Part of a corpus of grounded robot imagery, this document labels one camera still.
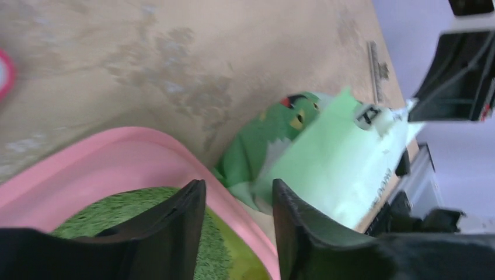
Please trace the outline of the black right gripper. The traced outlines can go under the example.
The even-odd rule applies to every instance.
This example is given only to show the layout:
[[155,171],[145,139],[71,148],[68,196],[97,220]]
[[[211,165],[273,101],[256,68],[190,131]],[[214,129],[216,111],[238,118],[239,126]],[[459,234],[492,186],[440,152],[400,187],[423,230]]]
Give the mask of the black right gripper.
[[411,123],[484,121],[494,112],[494,1],[450,1],[429,70],[408,105]]

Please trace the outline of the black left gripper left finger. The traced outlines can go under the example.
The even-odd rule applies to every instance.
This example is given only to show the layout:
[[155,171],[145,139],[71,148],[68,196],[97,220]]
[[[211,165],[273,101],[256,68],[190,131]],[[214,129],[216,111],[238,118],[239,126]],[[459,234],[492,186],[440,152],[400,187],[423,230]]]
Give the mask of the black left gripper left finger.
[[205,215],[204,180],[94,237],[1,229],[2,279],[193,279]]

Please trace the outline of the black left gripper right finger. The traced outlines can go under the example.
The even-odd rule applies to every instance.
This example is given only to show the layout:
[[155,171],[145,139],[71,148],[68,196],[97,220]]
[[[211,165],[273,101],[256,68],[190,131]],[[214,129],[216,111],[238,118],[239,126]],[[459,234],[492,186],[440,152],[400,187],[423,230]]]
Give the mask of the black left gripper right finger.
[[368,236],[273,181],[282,279],[493,279],[494,235],[387,233]]

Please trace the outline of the pink green litter box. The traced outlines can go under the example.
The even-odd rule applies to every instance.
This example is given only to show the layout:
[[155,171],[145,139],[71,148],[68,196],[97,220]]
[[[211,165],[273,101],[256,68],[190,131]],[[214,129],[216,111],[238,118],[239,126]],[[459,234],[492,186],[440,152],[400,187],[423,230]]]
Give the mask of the pink green litter box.
[[243,206],[179,141],[144,127],[113,128],[81,140],[1,185],[1,225],[54,230],[110,195],[206,182],[206,203],[279,279],[277,250]]

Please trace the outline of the green litter bag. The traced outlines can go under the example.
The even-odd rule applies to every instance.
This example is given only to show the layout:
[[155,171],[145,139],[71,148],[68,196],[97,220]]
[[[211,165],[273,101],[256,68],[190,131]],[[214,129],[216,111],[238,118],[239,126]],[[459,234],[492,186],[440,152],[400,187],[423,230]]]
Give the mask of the green litter bag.
[[337,96],[290,95],[248,122],[212,172],[247,206],[269,213],[272,182],[355,229],[381,200],[393,176],[410,172],[408,144],[422,129],[409,122],[417,100],[397,110]]

